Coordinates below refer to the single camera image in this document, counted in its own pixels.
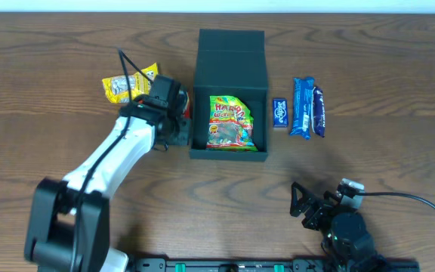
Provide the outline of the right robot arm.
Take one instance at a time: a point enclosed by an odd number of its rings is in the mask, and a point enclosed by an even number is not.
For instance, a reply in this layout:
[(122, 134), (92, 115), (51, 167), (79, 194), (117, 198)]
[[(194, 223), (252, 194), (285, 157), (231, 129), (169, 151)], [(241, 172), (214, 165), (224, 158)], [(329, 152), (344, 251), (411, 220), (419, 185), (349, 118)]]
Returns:
[(290, 215), (303, 215), (303, 227), (323, 235), (321, 247), (335, 270), (392, 271), (391, 264), (375, 250), (375, 241), (358, 213), (364, 191), (363, 184), (344, 178), (334, 193), (326, 191), (319, 198), (294, 182)]

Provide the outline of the Haribo worms candy bag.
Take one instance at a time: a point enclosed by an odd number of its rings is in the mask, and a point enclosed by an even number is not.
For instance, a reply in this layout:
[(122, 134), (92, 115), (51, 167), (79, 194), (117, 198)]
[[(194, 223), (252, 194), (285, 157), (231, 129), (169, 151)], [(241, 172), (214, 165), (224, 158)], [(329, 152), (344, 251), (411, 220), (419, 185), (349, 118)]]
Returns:
[(207, 150), (257, 152), (253, 141), (254, 118), (237, 97), (210, 96)]

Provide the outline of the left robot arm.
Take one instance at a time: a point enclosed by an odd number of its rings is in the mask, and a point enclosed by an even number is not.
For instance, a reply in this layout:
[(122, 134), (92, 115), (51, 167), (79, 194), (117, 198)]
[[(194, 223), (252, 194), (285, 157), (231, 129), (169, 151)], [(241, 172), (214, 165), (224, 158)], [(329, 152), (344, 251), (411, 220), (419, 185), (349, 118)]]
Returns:
[(130, 257), (110, 245), (110, 200), (139, 159), (178, 135), (187, 104), (180, 82), (158, 75), (149, 94), (120, 108), (110, 134), (62, 180), (35, 189), (24, 258), (40, 271), (127, 271)]

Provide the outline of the blue cookie pack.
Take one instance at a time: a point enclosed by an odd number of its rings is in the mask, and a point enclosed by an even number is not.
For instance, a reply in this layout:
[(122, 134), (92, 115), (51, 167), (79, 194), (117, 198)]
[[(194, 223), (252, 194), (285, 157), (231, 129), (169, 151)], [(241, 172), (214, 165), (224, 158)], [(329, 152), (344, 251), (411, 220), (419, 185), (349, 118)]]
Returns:
[(310, 114), (313, 106), (314, 78), (294, 78), (293, 122), (290, 135), (310, 139)]

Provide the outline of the yellow Hacks candy bag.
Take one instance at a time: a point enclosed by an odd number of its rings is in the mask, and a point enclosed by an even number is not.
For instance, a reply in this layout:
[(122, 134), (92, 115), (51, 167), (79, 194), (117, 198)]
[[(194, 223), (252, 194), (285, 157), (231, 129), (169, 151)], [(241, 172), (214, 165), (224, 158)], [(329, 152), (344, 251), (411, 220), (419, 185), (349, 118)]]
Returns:
[(125, 104), (129, 102), (128, 85), (130, 83), (131, 97), (141, 94), (149, 94), (151, 82), (136, 72), (126, 79), (125, 76), (113, 76), (102, 79), (104, 94), (107, 100), (113, 104)]

